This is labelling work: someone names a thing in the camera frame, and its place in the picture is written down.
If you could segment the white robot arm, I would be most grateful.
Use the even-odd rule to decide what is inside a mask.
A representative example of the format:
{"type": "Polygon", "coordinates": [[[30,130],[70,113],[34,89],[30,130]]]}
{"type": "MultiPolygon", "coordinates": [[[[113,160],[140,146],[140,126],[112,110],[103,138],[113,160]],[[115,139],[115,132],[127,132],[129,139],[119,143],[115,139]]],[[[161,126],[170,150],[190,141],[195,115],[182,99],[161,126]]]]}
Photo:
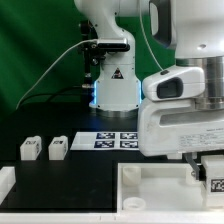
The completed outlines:
{"type": "Polygon", "coordinates": [[[74,0],[104,51],[91,107],[138,114],[146,156],[224,149],[224,0],[74,0]],[[148,14],[151,34],[175,63],[144,80],[135,75],[135,39],[119,17],[148,14]]]}

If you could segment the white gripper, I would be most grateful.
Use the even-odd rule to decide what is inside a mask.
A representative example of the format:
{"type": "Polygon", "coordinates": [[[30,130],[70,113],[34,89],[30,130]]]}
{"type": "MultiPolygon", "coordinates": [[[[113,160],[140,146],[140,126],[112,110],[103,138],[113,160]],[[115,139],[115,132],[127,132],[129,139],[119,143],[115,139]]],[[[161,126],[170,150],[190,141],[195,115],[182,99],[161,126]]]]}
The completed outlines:
{"type": "Polygon", "coordinates": [[[192,176],[199,181],[200,168],[189,152],[224,149],[224,110],[199,111],[191,99],[145,98],[138,113],[138,146],[145,156],[186,153],[192,176]]]}

